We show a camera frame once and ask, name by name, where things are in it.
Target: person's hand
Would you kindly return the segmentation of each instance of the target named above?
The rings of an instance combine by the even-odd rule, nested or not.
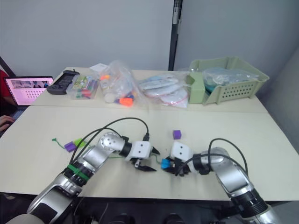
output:
[[[7,129],[11,123],[14,123],[14,119],[12,117],[3,115],[0,117],[0,132]]]

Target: floor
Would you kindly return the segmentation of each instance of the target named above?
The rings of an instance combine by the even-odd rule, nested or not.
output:
[[[26,212],[34,196],[14,195],[14,199],[7,195],[0,195],[0,224],[6,223],[11,218]],[[107,224],[114,216],[127,213],[134,216],[136,224],[159,224],[170,213],[179,214],[186,224],[210,224],[216,222],[219,214],[219,205],[214,202],[198,201],[165,201],[165,200],[133,200],[126,201],[98,198],[85,198],[82,200],[76,213],[82,216],[94,216],[100,219],[105,208],[107,210],[102,224]],[[299,201],[284,203],[274,206],[274,210],[284,224],[297,224],[299,220]],[[226,224],[240,224],[237,217],[222,220]],[[72,223],[70,217],[64,222]]]

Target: laptop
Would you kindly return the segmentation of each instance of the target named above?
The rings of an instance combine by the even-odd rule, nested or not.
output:
[[[17,106],[12,117],[18,117],[44,92],[52,82],[51,76],[4,77],[5,83]]]

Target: red shirt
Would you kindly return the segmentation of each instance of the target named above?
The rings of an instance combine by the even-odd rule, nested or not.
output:
[[[0,97],[11,97],[4,77],[8,77],[8,75],[4,71],[0,70]]]

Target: orange object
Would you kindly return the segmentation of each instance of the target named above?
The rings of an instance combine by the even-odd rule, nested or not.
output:
[[[132,98],[120,98],[120,104],[125,106],[131,106],[133,105],[133,99]]]
[[[109,79],[109,78],[110,78],[110,75],[104,75],[104,76],[101,76],[100,81],[102,81],[104,79]]]

